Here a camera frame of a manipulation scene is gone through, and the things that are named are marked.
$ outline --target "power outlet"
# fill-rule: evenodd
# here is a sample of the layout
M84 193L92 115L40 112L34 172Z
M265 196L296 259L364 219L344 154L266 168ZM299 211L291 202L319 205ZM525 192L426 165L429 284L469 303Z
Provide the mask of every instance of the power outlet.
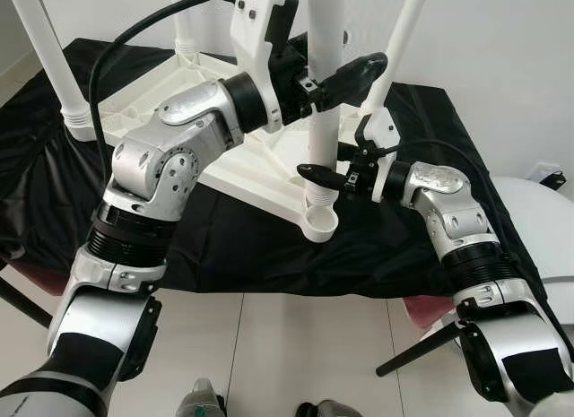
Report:
M526 179L534 182L542 182L543 179L549 177L554 172L561 172L562 167L560 164L539 162L530 170L526 175Z

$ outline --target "black tablecloth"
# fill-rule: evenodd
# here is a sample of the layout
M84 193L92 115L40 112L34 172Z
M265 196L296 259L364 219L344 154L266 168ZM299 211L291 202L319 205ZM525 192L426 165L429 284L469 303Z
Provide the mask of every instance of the black tablecloth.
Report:
M77 39L65 49L84 93L105 45ZM172 54L125 47L104 76L102 98ZM442 89L394 84L387 107L403 141L432 137L453 143L487 172ZM408 149L399 158L453 166L478 182L461 159L439 147ZM473 193L483 202L480 186L474 185ZM43 72L0 109L0 201L0 257L44 282L64 283L100 201L100 164L95 143L79 143L66 132ZM544 293L497 195L496 204L512 250ZM346 199L335 210L340 218L336 234L325 244L313 244L297 226L199 185L170 247L163 286L377 298L452 292L418 213L396 204Z

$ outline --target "white wall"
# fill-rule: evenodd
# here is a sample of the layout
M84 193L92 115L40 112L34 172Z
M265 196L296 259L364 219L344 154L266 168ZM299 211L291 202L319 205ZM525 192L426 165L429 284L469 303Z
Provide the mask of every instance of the white wall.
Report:
M0 74L32 50L12 0L0 0Z
M348 59L384 49L403 1L347 0ZM45 2L67 44L76 37L113 39L169 0ZM428 0L396 79L447 89L493 173L524 176L537 161L549 161L574 180L573 5ZM229 4L209 4L193 15L203 50L232 52ZM306 20L303 5L295 31ZM172 23L163 22L135 43L170 47L172 39Z

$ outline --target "black tripod leg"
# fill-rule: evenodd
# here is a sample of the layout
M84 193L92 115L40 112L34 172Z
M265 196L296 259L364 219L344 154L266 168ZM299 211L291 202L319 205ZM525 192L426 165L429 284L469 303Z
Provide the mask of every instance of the black tripod leg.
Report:
M443 327L436 334L432 334L405 352L401 352L398 356L395 356L395 358L391 359L387 363L379 366L377 368L377 375L379 377L384 377L386 374L402 368L407 363L416 361L419 357L424 356L425 354L439 348L441 345L444 345L448 341L452 341L457 338L459 333L460 329L458 328L457 323L453 322L448 326Z
M32 320L40 323L48 328L52 321L52 316L49 315L44 309L36 305L33 301L28 299L12 285L0 278L0 298L4 299L10 305L19 309Z

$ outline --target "black cloth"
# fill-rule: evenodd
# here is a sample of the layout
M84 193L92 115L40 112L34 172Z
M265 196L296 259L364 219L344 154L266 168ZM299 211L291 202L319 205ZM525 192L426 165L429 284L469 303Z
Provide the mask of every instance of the black cloth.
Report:
M65 49L84 93L91 66L105 46L77 39ZM125 47L104 76L102 98L172 54ZM420 137L450 142L488 173L442 89L393 84L387 107L404 142ZM484 202L479 181L454 153L413 147L399 159L463 170L474 183L474 196ZM522 260L531 284L544 293L508 212L494 194L512 251ZM0 258L66 277L100 201L100 163L95 143L79 143L65 130L43 72L0 109L0 200ZM484 207L488 214L489 207ZM313 244L296 225L199 185L170 247L163 286L374 298L452 292L418 213L396 204L346 199L339 200L335 210L339 229L327 243Z

